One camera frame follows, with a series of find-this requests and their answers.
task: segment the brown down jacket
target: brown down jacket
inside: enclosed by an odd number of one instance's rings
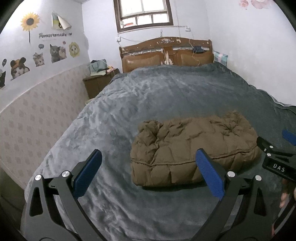
[[[149,120],[138,127],[131,149],[134,184],[165,187],[203,181],[195,163],[197,149],[203,148],[226,170],[238,172],[260,159],[257,134],[238,112],[223,118]]]

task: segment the window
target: window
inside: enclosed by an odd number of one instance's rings
[[[114,0],[117,31],[173,25],[169,0]]]

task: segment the blue gripper pad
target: blue gripper pad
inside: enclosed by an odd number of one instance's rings
[[[202,149],[196,151],[195,162],[213,196],[218,197],[221,200],[225,194],[224,181],[214,169]]]
[[[283,138],[290,142],[292,145],[296,146],[296,134],[293,132],[288,131],[287,129],[284,129],[282,131]]]
[[[94,150],[73,182],[73,197],[82,197],[102,164],[102,153]]]

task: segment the bedroom ceiling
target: bedroom ceiling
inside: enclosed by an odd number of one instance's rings
[[[87,2],[88,0],[73,0],[73,1],[74,2],[79,2],[79,3],[83,4],[83,3]]]

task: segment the flower sticker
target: flower sticker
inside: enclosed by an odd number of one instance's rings
[[[75,42],[72,42],[72,43],[69,45],[69,52],[70,52],[70,55],[71,55],[73,58],[79,56],[80,49],[79,49],[78,44],[76,44]]]
[[[34,28],[37,28],[37,24],[39,23],[40,19],[37,14],[34,14],[33,12],[28,13],[25,15],[21,21],[21,26],[23,31],[29,32],[29,43],[31,42],[31,30]]]
[[[251,4],[257,8],[257,9],[262,9],[262,8],[269,8],[271,1],[270,0],[251,0]]]
[[[248,6],[249,6],[249,3],[248,3],[247,0],[240,0],[239,5],[240,5],[241,7],[243,7],[244,9],[247,10],[247,9],[248,9]]]

